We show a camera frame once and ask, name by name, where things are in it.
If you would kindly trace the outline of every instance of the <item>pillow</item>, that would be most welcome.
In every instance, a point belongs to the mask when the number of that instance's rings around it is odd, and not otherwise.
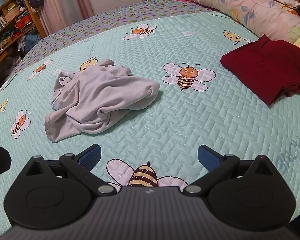
[[[272,41],[295,43],[300,38],[300,16],[275,0],[190,0],[215,8]]]

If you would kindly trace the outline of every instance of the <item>metal screw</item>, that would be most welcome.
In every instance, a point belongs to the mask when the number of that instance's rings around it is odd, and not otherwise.
[[[195,193],[199,193],[201,191],[201,188],[197,185],[189,185],[185,188],[185,190],[190,194],[195,194]]]
[[[102,186],[98,187],[98,191],[102,194],[111,193],[113,190],[114,190],[114,187],[112,187],[110,185],[102,185]]]

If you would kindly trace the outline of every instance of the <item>bed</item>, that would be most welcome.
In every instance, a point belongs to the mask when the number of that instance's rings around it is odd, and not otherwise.
[[[127,38],[136,28],[153,31],[145,38]],[[239,41],[224,35],[225,28]],[[221,12],[194,3],[150,0],[95,16],[41,40],[0,89],[0,146],[12,158],[10,170],[0,175],[0,234],[10,227],[4,196],[31,156],[57,159],[94,143],[101,146],[102,155],[91,172],[118,190],[143,165],[153,169],[159,186],[185,187],[207,173],[198,159],[201,144],[242,159],[267,155],[296,197],[294,217],[300,214],[300,96],[269,108],[220,65],[223,54],[257,39]],[[129,67],[134,75],[159,82],[158,97],[103,133],[50,142],[44,117],[52,111],[56,75],[106,58]],[[171,82],[173,73],[167,66],[196,64],[198,70],[215,73],[205,82],[205,91],[181,89]],[[28,125],[14,133],[22,115],[29,119]]]

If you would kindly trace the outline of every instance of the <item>crumpled garment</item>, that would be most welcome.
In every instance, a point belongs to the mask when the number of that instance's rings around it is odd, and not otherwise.
[[[107,59],[83,72],[61,72],[44,120],[48,139],[58,142],[82,132],[101,133],[131,110],[149,106],[160,84],[136,77],[125,66]]]

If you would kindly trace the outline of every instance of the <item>shelf clutter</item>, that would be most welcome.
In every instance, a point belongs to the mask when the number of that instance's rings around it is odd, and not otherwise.
[[[39,9],[29,0],[0,0],[0,85],[35,42],[46,37]],[[30,45],[25,46],[30,35]]]

